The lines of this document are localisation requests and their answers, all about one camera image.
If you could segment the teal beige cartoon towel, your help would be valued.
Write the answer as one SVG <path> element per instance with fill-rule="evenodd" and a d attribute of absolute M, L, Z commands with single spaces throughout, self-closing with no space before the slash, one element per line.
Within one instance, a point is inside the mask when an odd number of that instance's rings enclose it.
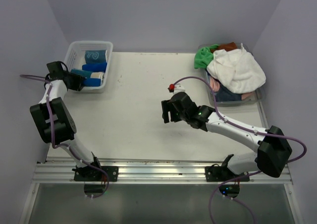
<path fill-rule="evenodd" d="M 85 77 L 86 79 L 88 78 L 103 79 L 104 78 L 103 72 L 91 72 L 91 71 L 80 70 L 80 69 L 72 69 L 70 72 L 73 74 Z"/>

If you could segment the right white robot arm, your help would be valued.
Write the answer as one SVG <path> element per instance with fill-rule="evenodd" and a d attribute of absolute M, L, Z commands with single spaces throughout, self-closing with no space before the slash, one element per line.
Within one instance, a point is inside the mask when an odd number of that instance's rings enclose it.
<path fill-rule="evenodd" d="M 185 92 L 162 101 L 161 107 L 164 123 L 184 121 L 194 129 L 223 135 L 250 149 L 242 155 L 228 155 L 221 165 L 207 168 L 216 181 L 230 181 L 250 171 L 278 178 L 292 153 L 280 128 L 265 129 L 229 120 L 214 108 L 197 106 Z"/>

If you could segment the blue microfiber towel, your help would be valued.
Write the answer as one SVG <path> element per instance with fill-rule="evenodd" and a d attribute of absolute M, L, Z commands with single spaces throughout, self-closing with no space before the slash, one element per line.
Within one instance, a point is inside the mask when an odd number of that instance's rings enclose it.
<path fill-rule="evenodd" d="M 87 78 L 83 81 L 85 87 L 99 87 L 102 84 L 102 80 L 98 78 Z"/>

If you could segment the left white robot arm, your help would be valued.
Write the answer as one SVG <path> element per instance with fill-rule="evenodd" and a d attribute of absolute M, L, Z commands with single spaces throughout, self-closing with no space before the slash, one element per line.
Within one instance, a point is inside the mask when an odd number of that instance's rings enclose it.
<path fill-rule="evenodd" d="M 93 152 L 77 137 L 75 122 L 64 103 L 69 90 L 82 90 L 85 78 L 69 72 L 62 61 L 50 62 L 47 68 L 49 73 L 45 77 L 31 76 L 43 81 L 45 87 L 43 98 L 30 107 L 39 135 L 45 143 L 50 143 L 54 149 L 63 149 L 75 161 L 75 172 L 93 181 L 99 180 L 103 168 Z"/>

